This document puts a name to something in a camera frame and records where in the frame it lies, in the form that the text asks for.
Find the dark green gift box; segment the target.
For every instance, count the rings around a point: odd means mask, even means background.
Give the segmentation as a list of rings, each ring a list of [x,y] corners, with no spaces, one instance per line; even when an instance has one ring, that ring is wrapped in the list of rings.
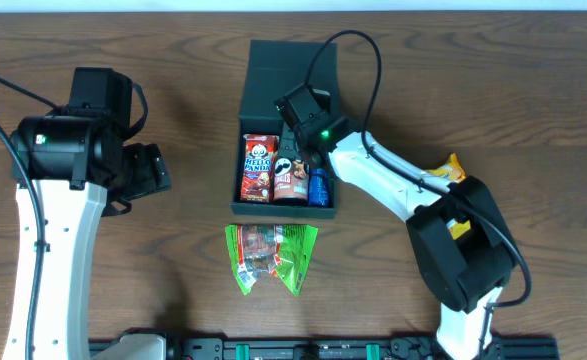
[[[230,203],[236,215],[273,216],[303,219],[332,219],[337,213],[335,188],[328,186],[329,205],[282,205],[251,203],[240,199],[245,161],[246,134],[282,134],[285,122],[276,110],[275,101],[301,85],[319,43],[253,40],[250,43],[247,75],[239,111],[239,135],[234,193]]]

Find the orange Lemond biscuit packet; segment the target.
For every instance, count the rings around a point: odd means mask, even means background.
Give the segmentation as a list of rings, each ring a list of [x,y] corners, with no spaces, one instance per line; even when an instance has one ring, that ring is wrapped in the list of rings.
[[[464,169],[459,163],[456,153],[452,153],[442,166],[436,169],[428,169],[427,173],[456,183],[465,180],[467,177]]]

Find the red Hello Panda snack box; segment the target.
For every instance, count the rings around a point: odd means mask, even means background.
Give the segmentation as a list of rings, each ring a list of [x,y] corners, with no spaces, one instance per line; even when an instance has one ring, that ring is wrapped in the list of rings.
[[[277,157],[277,135],[245,134],[245,161],[243,165],[240,200],[269,203],[273,197],[272,177]]]

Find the small red Pringles can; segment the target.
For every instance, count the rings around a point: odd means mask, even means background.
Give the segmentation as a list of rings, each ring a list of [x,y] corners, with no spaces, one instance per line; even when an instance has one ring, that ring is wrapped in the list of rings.
[[[280,157],[275,164],[273,200],[277,204],[306,205],[309,193],[308,166],[302,160]]]

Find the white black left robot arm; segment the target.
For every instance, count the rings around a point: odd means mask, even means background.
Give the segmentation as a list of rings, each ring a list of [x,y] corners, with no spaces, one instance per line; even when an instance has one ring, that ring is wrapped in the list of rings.
[[[24,118],[12,133],[18,158],[17,275],[5,359],[88,359],[88,308],[102,218],[171,183],[155,144],[99,117]]]

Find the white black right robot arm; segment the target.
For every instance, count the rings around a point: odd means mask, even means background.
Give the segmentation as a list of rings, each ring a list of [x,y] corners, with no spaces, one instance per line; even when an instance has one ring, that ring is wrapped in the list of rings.
[[[284,121],[306,160],[406,224],[420,274],[441,304],[437,342],[452,359],[481,358],[503,288],[515,267],[527,267],[488,187],[472,176],[422,170],[346,118],[320,112]]]

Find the blue cookie roll packet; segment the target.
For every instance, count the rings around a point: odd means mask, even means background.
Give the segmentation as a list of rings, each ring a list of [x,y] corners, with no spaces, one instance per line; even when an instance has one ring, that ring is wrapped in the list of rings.
[[[328,207],[330,203],[328,175],[322,168],[310,170],[308,204],[313,207]]]

